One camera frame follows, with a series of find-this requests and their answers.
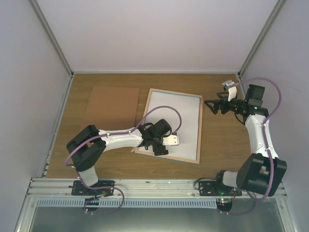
metal grille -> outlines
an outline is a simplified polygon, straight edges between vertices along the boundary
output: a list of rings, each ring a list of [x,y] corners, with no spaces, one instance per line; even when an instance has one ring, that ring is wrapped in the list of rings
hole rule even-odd
[[[99,205],[87,207],[118,207],[122,199],[103,198]],[[83,207],[84,198],[39,198],[38,207]],[[215,199],[126,199],[125,208],[211,208],[215,209]]]

white board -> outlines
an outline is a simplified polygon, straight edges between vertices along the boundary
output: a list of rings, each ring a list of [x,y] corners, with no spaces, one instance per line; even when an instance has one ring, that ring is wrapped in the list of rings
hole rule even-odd
[[[178,146],[166,146],[169,154],[156,157],[199,163],[203,97],[199,95],[150,89],[144,115],[155,107],[162,105],[175,108],[180,113],[183,122],[181,128],[177,131],[180,144]],[[168,108],[153,111],[147,116],[145,123],[156,123],[160,119],[165,119],[171,125],[173,131],[175,131],[179,125],[177,114]],[[135,152],[138,154],[155,156],[152,151],[152,146],[150,146],[148,150],[144,147],[138,147]]]

wooden tabletop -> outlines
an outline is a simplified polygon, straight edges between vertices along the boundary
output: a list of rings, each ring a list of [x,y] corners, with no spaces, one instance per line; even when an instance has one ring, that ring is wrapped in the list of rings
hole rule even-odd
[[[64,166],[68,156],[66,144],[80,132],[93,86],[140,88],[137,124],[142,118],[150,88],[203,95],[209,100],[216,99],[216,93],[223,91],[222,83],[230,79],[236,80],[231,74],[75,75],[46,177],[76,178],[75,170]],[[95,165],[99,178],[215,178],[220,170],[238,171],[250,155],[247,129],[234,114],[214,115],[205,105],[199,165],[137,155],[131,153],[131,149],[124,147],[104,152]]]

